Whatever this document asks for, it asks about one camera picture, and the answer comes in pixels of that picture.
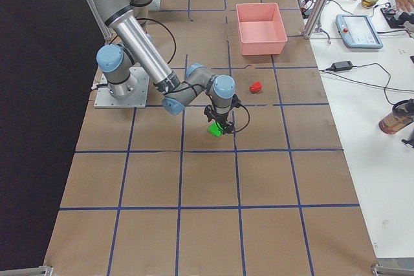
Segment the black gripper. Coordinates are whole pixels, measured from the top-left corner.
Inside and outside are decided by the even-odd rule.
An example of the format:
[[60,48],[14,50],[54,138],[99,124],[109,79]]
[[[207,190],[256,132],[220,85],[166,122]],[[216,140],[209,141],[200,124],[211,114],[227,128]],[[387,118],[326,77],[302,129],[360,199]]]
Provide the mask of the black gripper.
[[217,122],[222,129],[223,134],[232,134],[234,132],[234,123],[227,120],[228,113],[220,114],[212,105],[207,105],[204,108],[204,115],[208,122]]

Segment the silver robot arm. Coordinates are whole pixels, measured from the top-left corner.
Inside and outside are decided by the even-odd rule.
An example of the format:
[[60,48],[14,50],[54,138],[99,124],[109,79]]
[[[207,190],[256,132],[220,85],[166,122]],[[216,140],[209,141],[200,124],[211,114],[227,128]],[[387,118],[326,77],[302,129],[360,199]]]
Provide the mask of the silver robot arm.
[[235,81],[227,75],[216,75],[198,63],[187,69],[180,81],[169,68],[154,44],[140,26],[134,11],[145,8],[152,0],[93,0],[105,25],[113,29],[123,45],[102,47],[96,60],[109,85],[128,85],[129,68],[139,63],[149,75],[155,88],[164,95],[162,105],[171,114],[181,113],[200,93],[211,100],[204,114],[214,120],[223,134],[232,134],[234,124],[228,121],[229,112],[240,106],[235,95]]

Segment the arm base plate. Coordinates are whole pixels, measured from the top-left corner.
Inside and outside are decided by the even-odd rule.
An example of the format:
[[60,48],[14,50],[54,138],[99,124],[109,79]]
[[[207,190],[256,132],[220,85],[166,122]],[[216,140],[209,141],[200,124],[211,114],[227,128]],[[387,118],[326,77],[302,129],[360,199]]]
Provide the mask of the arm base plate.
[[161,2],[162,0],[152,0],[150,4],[148,4],[147,9],[149,11],[159,11],[161,9]]
[[129,109],[146,107],[149,76],[142,67],[131,67],[129,79],[120,85],[111,85],[102,74],[97,88],[94,107],[96,109]]

